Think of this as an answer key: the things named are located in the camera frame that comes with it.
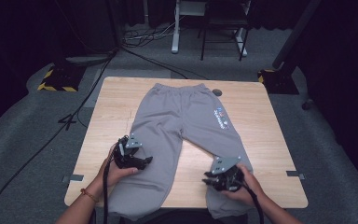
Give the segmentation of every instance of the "forearm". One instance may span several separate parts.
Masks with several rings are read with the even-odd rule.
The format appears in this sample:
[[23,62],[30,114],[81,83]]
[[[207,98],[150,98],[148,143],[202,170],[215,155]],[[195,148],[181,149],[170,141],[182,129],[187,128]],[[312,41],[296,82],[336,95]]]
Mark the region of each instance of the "forearm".
[[[87,193],[98,199],[103,191],[102,184],[93,181],[86,187]],[[96,202],[89,196],[80,194],[77,199],[69,206],[57,220],[57,224],[62,223],[89,223],[92,211]]]
[[273,202],[267,195],[261,195],[259,202],[266,217],[274,224],[302,223]]

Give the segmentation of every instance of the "pant leg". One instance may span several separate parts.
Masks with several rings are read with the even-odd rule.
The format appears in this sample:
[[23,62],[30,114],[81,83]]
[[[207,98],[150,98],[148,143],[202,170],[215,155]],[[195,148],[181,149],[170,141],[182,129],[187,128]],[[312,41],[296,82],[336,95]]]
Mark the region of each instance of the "pant leg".
[[156,84],[141,102],[131,133],[142,142],[135,157],[153,156],[136,175],[124,177],[109,197],[109,215],[136,220],[158,210],[171,190],[182,148],[178,91]]
[[[205,86],[182,97],[183,138],[219,157],[241,157],[249,170],[252,165],[241,137],[234,129],[218,98]],[[207,189],[207,205],[214,218],[238,216],[251,207],[232,201],[212,187]]]

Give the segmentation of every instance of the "light wood surface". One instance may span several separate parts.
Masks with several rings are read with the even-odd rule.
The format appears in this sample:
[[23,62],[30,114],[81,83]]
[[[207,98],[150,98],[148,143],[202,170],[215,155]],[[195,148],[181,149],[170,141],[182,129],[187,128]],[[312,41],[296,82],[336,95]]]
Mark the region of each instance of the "light wood surface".
[[[284,208],[304,208],[308,200],[295,171],[281,128],[264,86],[257,82],[188,80],[165,78],[107,77],[104,82],[65,196],[70,205],[85,188],[106,158],[109,148],[129,134],[136,111],[145,94],[156,84],[173,87],[204,83],[219,89],[219,97],[241,136],[254,174],[267,195]],[[201,181],[211,167],[208,152],[184,141],[174,183],[162,207],[206,207],[206,186]]]

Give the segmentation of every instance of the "black chair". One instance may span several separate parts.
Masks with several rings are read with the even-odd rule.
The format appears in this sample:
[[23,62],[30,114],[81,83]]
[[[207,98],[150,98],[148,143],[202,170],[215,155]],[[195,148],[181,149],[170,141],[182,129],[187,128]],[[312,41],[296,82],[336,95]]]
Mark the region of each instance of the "black chair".
[[[205,51],[205,43],[235,43],[236,35],[240,28],[246,30],[242,43],[240,61],[245,49],[246,39],[251,26],[245,13],[242,1],[240,0],[209,0],[205,4],[204,22],[200,32],[203,31],[201,60]],[[236,30],[230,40],[207,40],[207,30]]]

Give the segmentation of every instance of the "bracelet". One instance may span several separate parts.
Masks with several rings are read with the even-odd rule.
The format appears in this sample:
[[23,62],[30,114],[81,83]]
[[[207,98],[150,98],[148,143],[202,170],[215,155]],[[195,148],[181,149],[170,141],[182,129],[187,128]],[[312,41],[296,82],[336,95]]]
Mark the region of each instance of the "bracelet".
[[96,203],[99,202],[98,199],[96,199],[92,194],[88,193],[85,189],[81,189],[80,192],[81,192],[82,195],[89,196],[94,202],[96,202]]

